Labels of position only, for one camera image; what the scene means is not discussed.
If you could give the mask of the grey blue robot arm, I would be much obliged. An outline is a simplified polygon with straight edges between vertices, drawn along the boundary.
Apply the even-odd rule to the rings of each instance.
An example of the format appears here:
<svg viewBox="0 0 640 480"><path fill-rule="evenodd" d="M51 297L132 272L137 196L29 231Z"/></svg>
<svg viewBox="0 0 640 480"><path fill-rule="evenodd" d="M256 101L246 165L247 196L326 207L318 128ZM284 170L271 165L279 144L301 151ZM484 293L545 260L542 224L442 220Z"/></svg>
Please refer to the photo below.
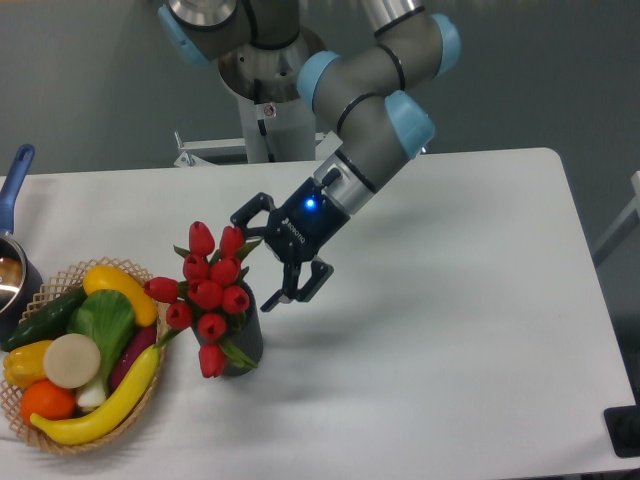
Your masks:
<svg viewBox="0 0 640 480"><path fill-rule="evenodd" d="M375 45L343 59L300 22L295 1L166 1L158 16L194 65L216 64L235 96L251 163L311 160L316 126L339 147L281 205L260 193L233 214L283 265L263 305L310 300L332 274L319 250L435 134L408 95L458 61L461 40L445 16L419 1L367 1Z"/></svg>

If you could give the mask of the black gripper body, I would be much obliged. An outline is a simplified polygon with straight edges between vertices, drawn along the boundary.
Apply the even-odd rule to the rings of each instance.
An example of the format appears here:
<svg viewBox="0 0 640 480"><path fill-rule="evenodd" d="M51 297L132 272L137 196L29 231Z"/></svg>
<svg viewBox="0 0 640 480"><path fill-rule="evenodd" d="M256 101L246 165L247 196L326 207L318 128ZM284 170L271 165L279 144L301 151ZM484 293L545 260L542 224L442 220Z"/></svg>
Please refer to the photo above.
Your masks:
<svg viewBox="0 0 640 480"><path fill-rule="evenodd" d="M350 219L313 178L308 178L281 207L270 212L264 240L282 263L311 261Z"/></svg>

